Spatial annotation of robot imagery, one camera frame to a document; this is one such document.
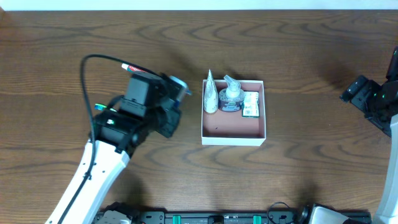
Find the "green white small packet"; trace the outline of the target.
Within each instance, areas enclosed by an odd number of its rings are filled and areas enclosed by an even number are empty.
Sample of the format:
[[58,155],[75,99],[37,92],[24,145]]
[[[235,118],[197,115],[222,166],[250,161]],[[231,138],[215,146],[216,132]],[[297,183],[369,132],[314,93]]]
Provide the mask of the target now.
[[242,116],[244,118],[259,117],[259,93],[256,91],[245,91]]

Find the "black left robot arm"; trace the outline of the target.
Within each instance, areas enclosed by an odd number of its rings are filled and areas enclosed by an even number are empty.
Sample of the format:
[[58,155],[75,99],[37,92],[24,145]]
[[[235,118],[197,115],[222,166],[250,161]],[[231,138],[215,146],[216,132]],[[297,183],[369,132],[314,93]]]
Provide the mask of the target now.
[[91,132],[80,164],[48,223],[91,223],[108,190],[136,148],[157,132],[170,138],[178,127],[179,104],[188,86],[176,77],[138,72],[127,92],[90,119]]

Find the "clear blue pump bottle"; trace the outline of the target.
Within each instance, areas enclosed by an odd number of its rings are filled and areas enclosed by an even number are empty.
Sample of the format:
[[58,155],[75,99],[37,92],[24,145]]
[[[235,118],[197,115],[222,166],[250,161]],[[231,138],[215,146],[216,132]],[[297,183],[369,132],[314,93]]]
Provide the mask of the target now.
[[244,91],[241,89],[240,82],[229,75],[225,75],[224,80],[227,87],[222,89],[218,94],[218,108],[224,112],[241,110],[244,101]]

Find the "red green toothpaste tube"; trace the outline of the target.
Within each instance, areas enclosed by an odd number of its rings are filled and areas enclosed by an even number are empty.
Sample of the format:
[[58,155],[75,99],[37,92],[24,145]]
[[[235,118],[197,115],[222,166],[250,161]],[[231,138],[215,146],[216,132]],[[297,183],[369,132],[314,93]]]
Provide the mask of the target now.
[[144,72],[143,69],[134,67],[134,66],[132,66],[132,65],[128,65],[128,64],[126,64],[126,63],[123,63],[123,64],[121,65],[121,67],[122,67],[123,69],[127,70],[128,72]]

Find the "green white toothbrush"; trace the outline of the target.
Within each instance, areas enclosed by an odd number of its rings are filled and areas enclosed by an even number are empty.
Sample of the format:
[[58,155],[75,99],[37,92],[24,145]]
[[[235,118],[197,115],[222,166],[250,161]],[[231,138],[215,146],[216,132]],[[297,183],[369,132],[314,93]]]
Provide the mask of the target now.
[[104,104],[100,104],[100,103],[96,103],[96,104],[95,104],[95,109],[96,109],[96,110],[104,111],[104,110],[107,109],[107,108],[108,108],[108,107],[107,107],[106,105],[104,105]]

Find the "small blue object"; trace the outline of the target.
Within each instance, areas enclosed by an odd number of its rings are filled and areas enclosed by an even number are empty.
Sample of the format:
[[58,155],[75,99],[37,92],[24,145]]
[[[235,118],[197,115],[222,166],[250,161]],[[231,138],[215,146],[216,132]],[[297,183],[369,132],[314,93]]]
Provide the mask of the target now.
[[180,106],[180,103],[182,102],[183,98],[185,97],[185,95],[191,95],[192,93],[191,93],[188,85],[181,79],[174,77],[174,76],[170,76],[170,79],[173,82],[175,82],[177,85],[180,86],[180,88],[178,90],[178,94],[175,97],[175,107],[178,108]]

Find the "white Pantene conditioner tube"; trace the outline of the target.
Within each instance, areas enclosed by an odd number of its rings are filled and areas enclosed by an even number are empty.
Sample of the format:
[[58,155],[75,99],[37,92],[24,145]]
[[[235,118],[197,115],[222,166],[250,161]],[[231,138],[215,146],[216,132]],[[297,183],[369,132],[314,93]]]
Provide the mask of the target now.
[[209,114],[215,113],[218,109],[218,92],[211,70],[208,71],[208,77],[206,80],[203,109]]

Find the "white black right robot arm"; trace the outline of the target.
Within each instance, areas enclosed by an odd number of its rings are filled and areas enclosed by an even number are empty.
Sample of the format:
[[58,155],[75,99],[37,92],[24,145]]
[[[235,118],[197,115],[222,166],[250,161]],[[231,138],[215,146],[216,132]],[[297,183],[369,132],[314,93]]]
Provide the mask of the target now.
[[373,223],[397,223],[397,47],[394,47],[384,83],[363,75],[353,80],[340,95],[390,141],[387,172]]

